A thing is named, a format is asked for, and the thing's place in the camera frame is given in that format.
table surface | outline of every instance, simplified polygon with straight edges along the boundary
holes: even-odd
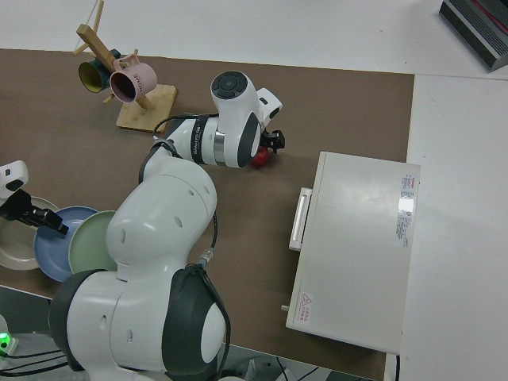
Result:
[[[508,79],[508,67],[489,73],[439,18],[440,0],[145,3],[153,11],[106,1],[99,34],[107,44],[154,56],[417,74],[407,160],[422,166],[425,217],[415,229],[401,379],[505,379],[508,332],[499,319],[508,259],[489,218],[503,221],[508,207],[508,153],[499,147],[508,90],[492,80]],[[0,47],[71,51],[93,5],[5,0]],[[229,22],[231,13],[248,17]],[[136,28],[125,27],[134,17]],[[495,186],[479,186],[491,175]],[[386,380],[393,364],[388,358]]]
[[[6,139],[0,160],[22,157],[30,170],[26,190],[60,207],[116,210],[136,186],[151,134],[117,128],[120,102],[105,106],[105,95],[81,85],[77,67],[89,59],[87,54],[0,50],[0,58],[6,64],[0,93]],[[36,69],[33,62],[38,62]],[[178,89],[172,114],[213,112],[210,83],[229,70],[248,73],[258,88],[269,88],[286,105],[269,129],[281,129],[287,147],[268,165],[260,170],[204,167],[217,188],[220,221],[209,273],[231,315],[233,344],[381,379],[383,353],[287,329],[280,307],[291,300],[298,262],[288,245],[299,189],[312,187],[319,152],[404,161],[414,77],[155,57],[144,62],[154,67],[160,83]],[[27,137],[37,138],[26,144]],[[191,261],[207,247],[210,235],[195,245]],[[17,279],[0,269],[9,287],[46,295],[54,291],[54,284],[39,283],[40,276],[27,285],[26,276]]]

mug handle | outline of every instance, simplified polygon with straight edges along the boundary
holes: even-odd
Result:
[[[139,65],[140,64],[140,59],[137,58],[137,54],[129,54],[123,58],[118,58],[116,59],[114,62],[113,62],[113,66],[114,66],[114,70],[115,71],[121,71],[122,68],[120,66],[120,62],[121,61],[127,61],[127,60],[130,60],[131,62],[134,62],[136,65]]]

green light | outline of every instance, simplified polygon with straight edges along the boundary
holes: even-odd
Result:
[[[4,349],[9,346],[10,336],[8,333],[0,333],[0,348]]]

pink cup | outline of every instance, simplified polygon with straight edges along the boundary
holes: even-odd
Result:
[[[130,65],[122,68],[120,62],[128,61]],[[111,90],[124,103],[134,102],[157,86],[157,75],[152,67],[140,63],[135,54],[115,60],[114,69],[110,77]]]

sticker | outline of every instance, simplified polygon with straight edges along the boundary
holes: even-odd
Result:
[[[299,324],[309,324],[310,311],[312,310],[312,302],[314,296],[306,292],[300,293],[299,308],[297,311],[298,316],[296,322]]]
[[[416,178],[408,173],[401,180],[400,198],[398,199],[397,228],[395,244],[401,248],[410,245],[412,220],[414,215],[414,193],[417,186]]]

